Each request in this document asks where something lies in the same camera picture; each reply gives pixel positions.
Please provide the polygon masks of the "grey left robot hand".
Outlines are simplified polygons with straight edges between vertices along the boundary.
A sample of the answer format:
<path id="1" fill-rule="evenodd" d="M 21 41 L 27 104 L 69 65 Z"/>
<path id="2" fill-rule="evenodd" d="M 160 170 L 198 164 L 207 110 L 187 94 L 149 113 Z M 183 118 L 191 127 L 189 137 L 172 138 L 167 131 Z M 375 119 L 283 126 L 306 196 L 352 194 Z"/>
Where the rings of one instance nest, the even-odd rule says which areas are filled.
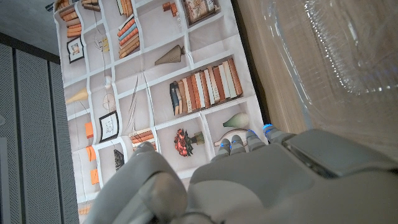
<path id="1" fill-rule="evenodd" d="M 87 223 L 396 223 L 397 162 L 341 136 L 271 124 L 221 142 L 185 187 L 149 142 L 106 183 Z"/>

